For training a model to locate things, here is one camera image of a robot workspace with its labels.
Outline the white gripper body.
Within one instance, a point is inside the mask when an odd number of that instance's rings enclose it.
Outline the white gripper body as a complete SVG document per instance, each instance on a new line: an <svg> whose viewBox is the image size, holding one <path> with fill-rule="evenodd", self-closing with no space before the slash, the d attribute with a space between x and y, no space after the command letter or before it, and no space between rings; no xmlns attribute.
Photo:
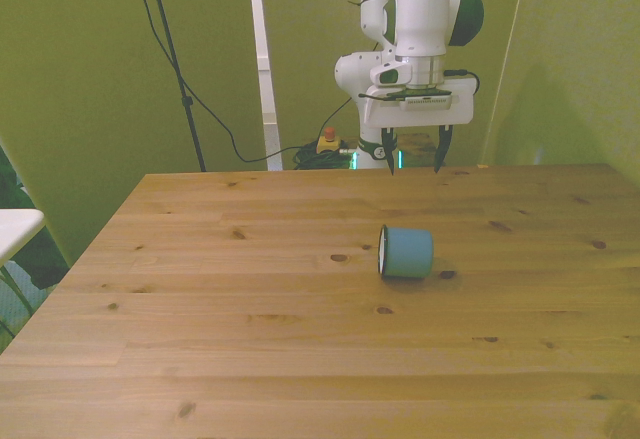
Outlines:
<svg viewBox="0 0 640 439"><path fill-rule="evenodd" d="M362 119L372 128L468 124L473 118L474 78L446 79L428 94L409 96L402 86L371 86Z"/></svg>

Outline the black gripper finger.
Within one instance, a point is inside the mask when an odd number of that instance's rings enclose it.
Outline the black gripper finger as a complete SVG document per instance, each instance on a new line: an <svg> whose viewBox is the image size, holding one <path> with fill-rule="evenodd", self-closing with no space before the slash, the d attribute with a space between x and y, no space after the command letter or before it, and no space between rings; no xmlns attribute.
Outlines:
<svg viewBox="0 0 640 439"><path fill-rule="evenodd" d="M385 159L391 174L395 172L394 151L397 147L397 138L393 128L383 128L381 130L381 144L384 150Z"/></svg>
<svg viewBox="0 0 640 439"><path fill-rule="evenodd" d="M452 125L441 125L439 127L439 142L434 156L434 172L438 173L444 165L446 155L449 151L453 136Z"/></svg>

